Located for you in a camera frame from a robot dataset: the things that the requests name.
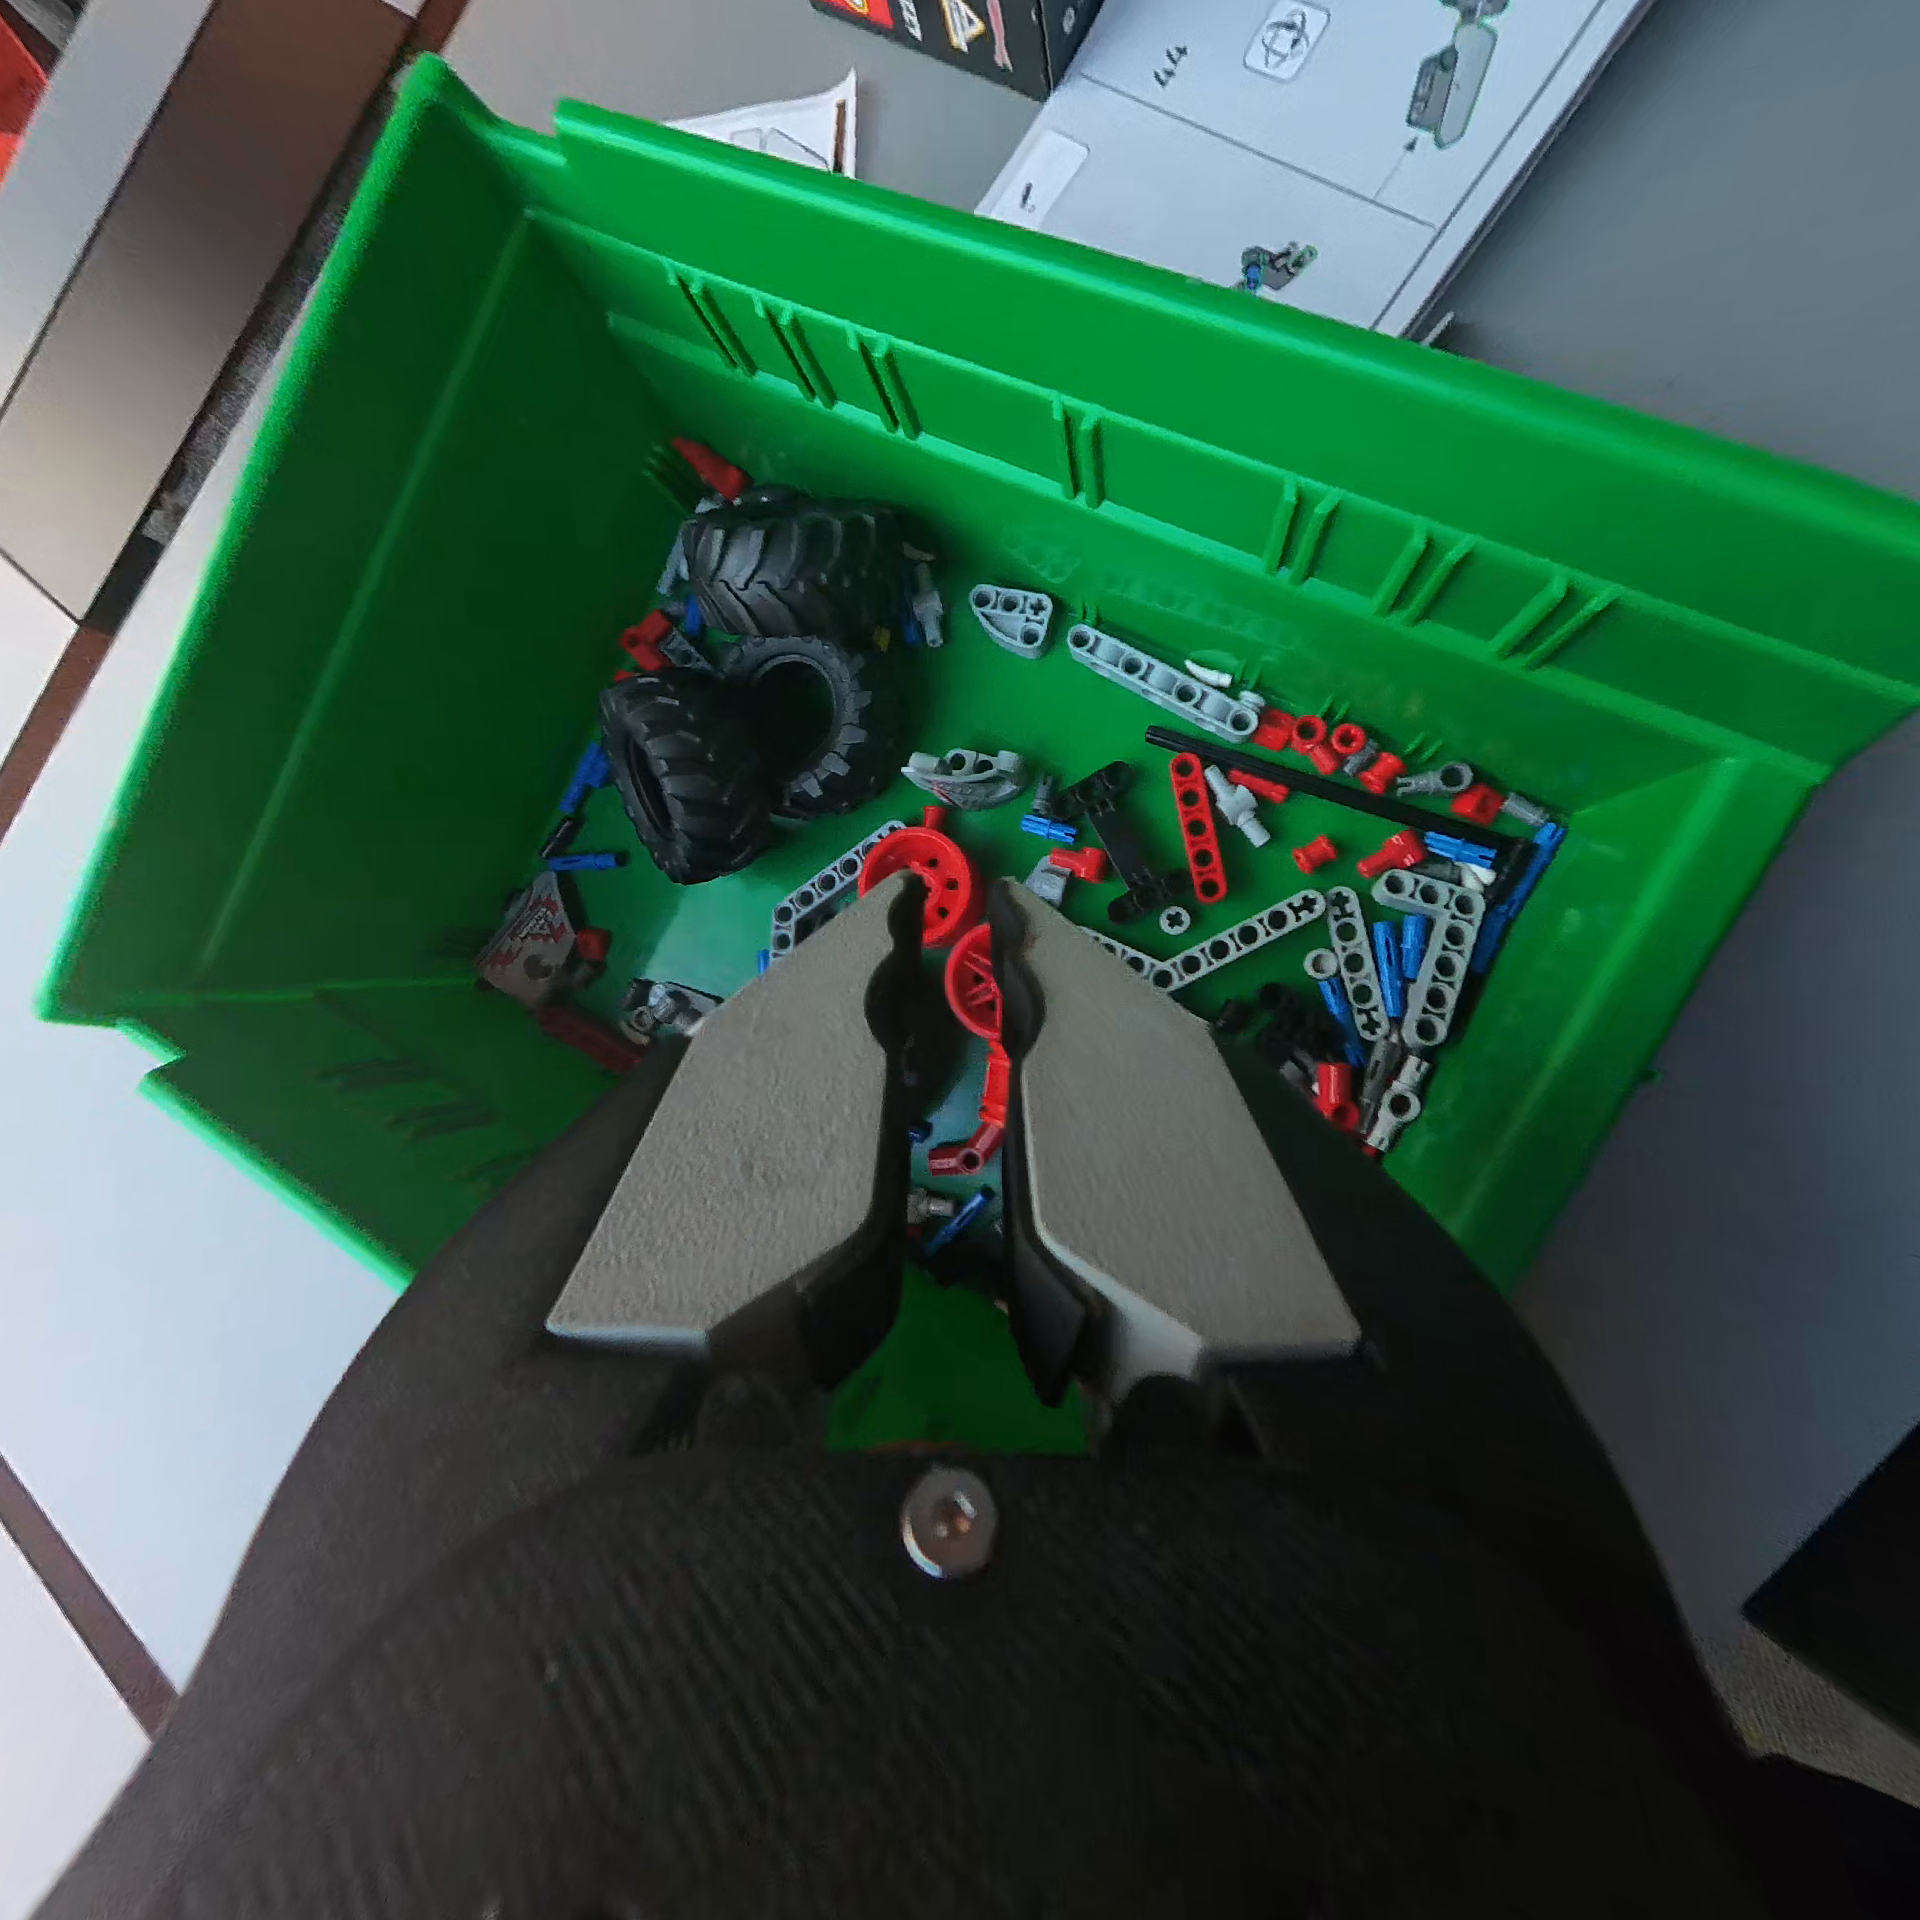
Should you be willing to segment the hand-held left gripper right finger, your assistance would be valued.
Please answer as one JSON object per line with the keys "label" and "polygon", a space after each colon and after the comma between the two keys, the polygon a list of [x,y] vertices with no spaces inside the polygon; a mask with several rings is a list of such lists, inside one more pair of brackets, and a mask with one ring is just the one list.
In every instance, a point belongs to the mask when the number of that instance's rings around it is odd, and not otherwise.
{"label": "hand-held left gripper right finger", "polygon": [[1038,1398],[1353,1358],[1362,1327],[1212,1031],[1020,882],[986,924],[1007,1312]]}

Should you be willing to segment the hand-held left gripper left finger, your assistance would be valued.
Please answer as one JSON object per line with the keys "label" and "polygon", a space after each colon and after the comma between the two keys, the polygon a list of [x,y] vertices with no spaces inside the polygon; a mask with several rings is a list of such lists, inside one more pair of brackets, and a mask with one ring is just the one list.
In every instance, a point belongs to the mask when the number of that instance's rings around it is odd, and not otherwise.
{"label": "hand-held left gripper left finger", "polygon": [[708,1017],[549,1335],[715,1372],[851,1378],[900,1311],[927,885],[882,878]]}

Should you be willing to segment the red lego wheel hub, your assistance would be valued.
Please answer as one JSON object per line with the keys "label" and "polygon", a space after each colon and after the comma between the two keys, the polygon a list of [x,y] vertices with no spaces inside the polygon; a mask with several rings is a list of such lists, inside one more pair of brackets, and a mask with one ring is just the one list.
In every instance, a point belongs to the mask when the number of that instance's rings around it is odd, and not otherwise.
{"label": "red lego wheel hub", "polygon": [[1003,1042],[1003,994],[992,924],[981,921],[953,943],[943,985],[949,1008],[961,1028],[990,1046],[998,1046]]}
{"label": "red lego wheel hub", "polygon": [[885,834],[862,859],[857,893],[914,876],[922,885],[922,949],[949,951],[982,921],[986,889],[976,863],[949,830],[949,808],[927,805],[922,821]]}

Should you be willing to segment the pile of small lego pieces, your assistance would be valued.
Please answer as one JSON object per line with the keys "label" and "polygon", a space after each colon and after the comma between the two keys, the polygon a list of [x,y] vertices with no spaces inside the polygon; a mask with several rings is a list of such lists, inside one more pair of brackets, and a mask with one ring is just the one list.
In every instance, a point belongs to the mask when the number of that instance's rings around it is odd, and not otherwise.
{"label": "pile of small lego pieces", "polygon": [[[752,478],[724,461],[708,445],[687,436],[672,441],[674,455],[703,484],[697,514],[742,503],[758,491]],[[935,650],[944,638],[944,598],[933,556],[906,541],[906,603],[894,628],[880,630],[869,647],[889,654],[900,671],[899,653]],[[687,586],[680,553],[680,529],[660,580],[660,605],[620,641],[629,669],[616,680],[671,667],[724,678],[724,661],[741,638],[708,630],[701,607]],[[1510,908],[1524,896],[1516,881],[1496,906],[1483,906],[1480,885],[1493,885],[1501,863],[1519,857],[1516,840],[1491,845],[1464,842],[1439,832],[1436,819],[1403,813],[1403,829],[1381,850],[1356,863],[1356,874],[1371,881],[1377,898],[1399,906],[1397,924],[1373,924],[1361,896],[1345,885],[1308,885],[1245,921],[1201,938],[1192,930],[1192,908],[1218,908],[1230,898],[1230,874],[1221,849],[1218,829],[1245,834],[1257,850],[1270,842],[1261,821],[1261,805],[1283,805],[1291,789],[1275,771],[1249,757],[1246,744],[1293,744],[1308,748],[1322,774],[1345,771],[1358,787],[1321,784],[1318,796],[1384,824],[1394,819],[1387,801],[1384,776],[1399,768],[1390,759],[1369,763],[1367,738],[1356,728],[1334,728],[1321,720],[1287,718],[1263,709],[1257,699],[1233,699],[1233,680],[1188,662],[1176,671],[1120,638],[1090,624],[1068,630],[1068,656],[1095,671],[1105,682],[1131,689],[1157,709],[1185,716],[1209,732],[1188,738],[1180,732],[1150,730],[1149,747],[1166,753],[1171,801],[1183,842],[1183,863],[1159,873],[1126,798],[1139,784],[1135,764],[1109,763],[1080,781],[1060,784],[1053,771],[1030,763],[1032,783],[1010,808],[1025,801],[1020,832],[1047,846],[1027,887],[1041,900],[1063,902],[1072,885],[1116,885],[1109,917],[1118,926],[1155,921],[1166,938],[1179,941],[1173,956],[1157,958],[1092,926],[1099,947],[1116,954],[1152,989],[1174,994],[1210,979],[1253,951],[1269,949],[1313,924],[1325,924],[1331,947],[1305,956],[1308,979],[1322,1001],[1318,1015],[1300,994],[1280,985],[1261,989],[1258,1007],[1264,1028],[1258,1042],[1308,1092],[1313,1106],[1334,1128],[1353,1136],[1371,1157],[1381,1158],[1407,1128],[1425,1114],[1425,1092],[1432,1054],[1446,1042],[1451,1022],[1468,977],[1468,964],[1480,961],[1477,941],[1493,943],[1506,924]],[[572,873],[616,871],[625,854],[612,850],[576,850],[572,840],[580,815],[599,790],[618,787],[612,763],[599,732],[585,753],[560,805],[560,819],[541,852],[541,871],[560,876],[560,887],[579,930],[579,958],[572,989],[535,1011],[545,1033],[586,1054],[597,1064],[626,1073],[647,1046],[662,1035],[691,1035],[718,1007],[715,994],[685,982],[641,975],[618,1011],[605,1022],[576,1005],[576,996],[605,972],[612,947],[607,929],[588,924],[566,889]],[[773,908],[770,947],[758,964],[766,969],[793,956],[811,937],[859,896],[862,859],[876,842],[916,823],[891,821],[867,832],[851,850],[828,860],[821,873]],[[1010,1064],[1003,1044],[976,1039],[986,1051],[982,1092],[973,1132],[966,1138],[925,1149],[925,1171],[939,1183],[973,1183],[996,1162],[1007,1128]]]}

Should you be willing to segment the green plastic bin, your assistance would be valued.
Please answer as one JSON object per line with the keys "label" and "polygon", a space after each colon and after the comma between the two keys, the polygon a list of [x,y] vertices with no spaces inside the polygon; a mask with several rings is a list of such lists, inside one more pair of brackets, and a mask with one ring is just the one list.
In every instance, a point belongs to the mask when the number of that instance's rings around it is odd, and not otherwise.
{"label": "green plastic bin", "polygon": [[1519,1285],[1809,798],[1916,710],[1916,506],[1501,371],[424,59],[40,992],[389,1285],[608,1090],[472,979],[699,497],[920,518],[914,747],[1149,705],[982,582],[1566,824],[1387,1171]]}

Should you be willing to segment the printed grey lego panel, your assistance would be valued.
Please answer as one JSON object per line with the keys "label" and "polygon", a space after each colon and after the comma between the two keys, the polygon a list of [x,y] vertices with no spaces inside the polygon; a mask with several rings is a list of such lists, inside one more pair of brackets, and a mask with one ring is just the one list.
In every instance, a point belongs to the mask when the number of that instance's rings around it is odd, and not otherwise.
{"label": "printed grey lego panel", "polygon": [[572,991],[579,929],[571,917],[563,876],[541,871],[508,904],[501,926],[474,961],[474,979],[528,1011]]}

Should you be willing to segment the black rubber lego tire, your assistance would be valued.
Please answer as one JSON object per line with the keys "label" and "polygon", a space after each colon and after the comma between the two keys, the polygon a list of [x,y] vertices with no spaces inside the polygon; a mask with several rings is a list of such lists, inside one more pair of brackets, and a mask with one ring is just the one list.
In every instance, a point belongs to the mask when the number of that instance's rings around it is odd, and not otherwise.
{"label": "black rubber lego tire", "polygon": [[899,662],[837,637],[752,637],[724,661],[755,735],[773,815],[811,823],[870,805],[899,776]]}
{"label": "black rubber lego tire", "polygon": [[775,838],[770,787],[742,699],[671,667],[616,680],[599,728],[638,842],[677,887],[735,876]]}
{"label": "black rubber lego tire", "polygon": [[891,503],[758,491],[685,518],[685,586],[735,638],[876,645],[906,605],[910,525]]}

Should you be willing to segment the grey toothed lego panel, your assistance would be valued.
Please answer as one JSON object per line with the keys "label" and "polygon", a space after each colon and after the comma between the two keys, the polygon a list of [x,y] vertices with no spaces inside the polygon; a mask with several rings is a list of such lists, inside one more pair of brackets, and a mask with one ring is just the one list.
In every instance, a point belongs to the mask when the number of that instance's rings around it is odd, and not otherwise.
{"label": "grey toothed lego panel", "polygon": [[1035,783],[1035,764],[1015,750],[913,753],[902,779],[939,807],[978,813],[1016,805]]}

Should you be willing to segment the lego instruction booklet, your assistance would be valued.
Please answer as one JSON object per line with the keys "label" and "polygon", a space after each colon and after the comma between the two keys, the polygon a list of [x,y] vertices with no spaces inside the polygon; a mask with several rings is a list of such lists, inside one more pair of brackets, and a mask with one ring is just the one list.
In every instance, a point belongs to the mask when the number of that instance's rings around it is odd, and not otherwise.
{"label": "lego instruction booklet", "polygon": [[1407,338],[1644,13],[1105,5],[976,212]]}

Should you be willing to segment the black lego set box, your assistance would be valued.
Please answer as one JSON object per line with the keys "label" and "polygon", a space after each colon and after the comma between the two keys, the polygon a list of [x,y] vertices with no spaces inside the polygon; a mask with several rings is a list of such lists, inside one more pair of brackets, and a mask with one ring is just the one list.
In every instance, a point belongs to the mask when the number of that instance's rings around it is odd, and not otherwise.
{"label": "black lego set box", "polygon": [[824,19],[919,53],[954,72],[1049,101],[1102,3],[813,3]]}

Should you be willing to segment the white sticker sheet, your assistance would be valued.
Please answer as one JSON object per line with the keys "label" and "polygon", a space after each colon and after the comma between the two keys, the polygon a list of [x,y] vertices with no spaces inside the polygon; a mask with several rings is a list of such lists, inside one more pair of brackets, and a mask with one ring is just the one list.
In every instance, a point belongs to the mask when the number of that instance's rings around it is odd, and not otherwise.
{"label": "white sticker sheet", "polygon": [[667,126],[746,155],[784,159],[813,172],[854,180],[859,75],[851,69],[837,85],[802,99],[720,108],[674,118]]}

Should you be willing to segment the red object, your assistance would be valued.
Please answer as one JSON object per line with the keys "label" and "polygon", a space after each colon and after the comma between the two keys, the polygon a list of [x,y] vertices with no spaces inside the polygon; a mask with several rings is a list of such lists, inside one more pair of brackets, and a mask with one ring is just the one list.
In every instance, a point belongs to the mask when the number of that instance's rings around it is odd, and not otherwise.
{"label": "red object", "polygon": [[60,55],[60,40],[20,5],[3,5],[3,177],[24,145]]}

